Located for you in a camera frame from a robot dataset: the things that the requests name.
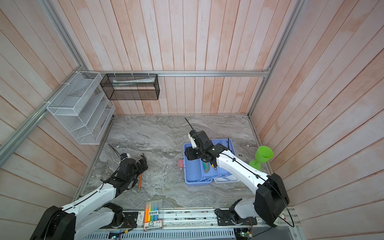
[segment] wooden wall panel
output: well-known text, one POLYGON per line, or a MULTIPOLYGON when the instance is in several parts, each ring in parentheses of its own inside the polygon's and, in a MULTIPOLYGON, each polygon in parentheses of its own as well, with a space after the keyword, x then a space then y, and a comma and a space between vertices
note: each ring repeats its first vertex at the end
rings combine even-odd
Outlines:
MULTIPOLYGON (((88 68, 95 71, 263 70, 296 2, 53 0, 88 68)), ((248 113, 259 86, 259 78, 250 77, 159 82, 159 100, 114 101, 117 114, 248 113)))
MULTIPOLYGON (((106 25, 97 19, 97 29, 106 25)), ((103 40, 113 41, 109 35, 103 40)), ((78 64, 38 0, 0 1, 0 42, 3 144, 78 64)), ((1 231, 21 228, 17 238, 28 239, 47 208, 72 201, 93 155, 91 146, 78 144, 49 114, 0 169, 1 231)))
POLYGON ((384 232, 383 11, 308 2, 252 115, 308 239, 384 232))

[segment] plastic package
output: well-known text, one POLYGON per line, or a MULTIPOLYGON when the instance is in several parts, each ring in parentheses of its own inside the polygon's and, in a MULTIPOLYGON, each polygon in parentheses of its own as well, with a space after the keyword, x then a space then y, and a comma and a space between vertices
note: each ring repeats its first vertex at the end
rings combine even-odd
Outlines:
POLYGON ((162 199, 146 202, 144 213, 144 232, 163 228, 163 215, 160 211, 162 209, 162 199))

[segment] marble floor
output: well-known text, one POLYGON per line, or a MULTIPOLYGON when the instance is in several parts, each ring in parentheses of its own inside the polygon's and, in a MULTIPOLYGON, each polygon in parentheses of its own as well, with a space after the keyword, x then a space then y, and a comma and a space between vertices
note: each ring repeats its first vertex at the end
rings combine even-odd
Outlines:
POLYGON ((148 170, 142 175, 142 188, 137 185, 113 200, 124 209, 142 209, 145 201, 163 199, 164 208, 229 207, 239 198, 255 197, 242 183, 191 187, 184 182, 184 171, 177 166, 183 159, 183 144, 188 142, 190 126, 204 130, 210 139, 231 138, 236 155, 245 162, 254 159, 257 144, 245 115, 192 116, 118 116, 96 164, 84 194, 101 184, 119 166, 120 159, 108 146, 131 158, 147 157, 148 170))

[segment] white wire mesh basket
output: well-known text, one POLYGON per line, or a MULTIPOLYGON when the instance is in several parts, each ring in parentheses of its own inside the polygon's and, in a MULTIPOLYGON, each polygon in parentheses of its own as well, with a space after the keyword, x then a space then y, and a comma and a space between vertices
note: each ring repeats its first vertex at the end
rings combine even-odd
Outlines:
POLYGON ((99 144, 115 111, 95 93, 100 81, 100 73, 78 72, 47 107, 79 144, 99 144))
POLYGON ((78 72, 48 105, 48 111, 53 115, 79 115, 100 82, 100 73, 78 72))

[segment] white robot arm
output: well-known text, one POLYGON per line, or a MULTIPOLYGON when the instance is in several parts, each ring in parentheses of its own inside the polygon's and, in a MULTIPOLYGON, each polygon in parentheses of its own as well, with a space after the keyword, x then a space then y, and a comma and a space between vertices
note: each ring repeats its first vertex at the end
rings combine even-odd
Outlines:
POLYGON ((109 224, 114 228, 121 227, 124 222, 122 207, 110 201, 135 186, 137 177, 148 166, 144 155, 139 161, 125 153, 120 158, 118 169, 97 189, 70 204, 48 208, 30 239, 78 240, 109 224))
POLYGON ((213 145, 204 131, 189 132, 188 138, 192 147, 185 150, 185 156, 193 161, 201 159, 209 162, 214 167, 221 167, 240 181, 255 194, 254 199, 239 199, 234 207, 237 218, 260 216, 268 225, 275 227, 276 218, 289 204, 282 179, 277 174, 269 176, 260 172, 241 159, 236 157, 230 150, 221 144, 213 145))

